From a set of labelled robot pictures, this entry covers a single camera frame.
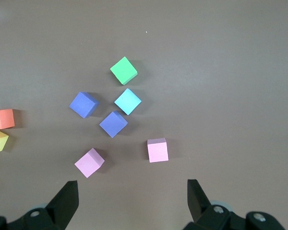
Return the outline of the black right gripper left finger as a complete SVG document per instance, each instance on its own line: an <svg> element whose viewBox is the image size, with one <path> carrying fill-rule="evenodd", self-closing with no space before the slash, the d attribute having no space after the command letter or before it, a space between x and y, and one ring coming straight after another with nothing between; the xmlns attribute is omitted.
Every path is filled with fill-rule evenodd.
<svg viewBox="0 0 288 230"><path fill-rule="evenodd" d="M10 223L0 216L0 230L64 230L78 206L78 183L68 181L44 208L32 209Z"/></svg>

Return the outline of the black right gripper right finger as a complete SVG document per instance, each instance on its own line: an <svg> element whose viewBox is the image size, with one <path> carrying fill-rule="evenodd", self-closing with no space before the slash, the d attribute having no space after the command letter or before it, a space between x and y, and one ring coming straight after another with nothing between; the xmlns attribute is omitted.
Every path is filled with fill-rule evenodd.
<svg viewBox="0 0 288 230"><path fill-rule="evenodd" d="M284 227L272 215L252 211L245 218L236 215L222 205L212 205L198 180L187 181L187 201L193 221L186 230L283 230Z"/></svg>

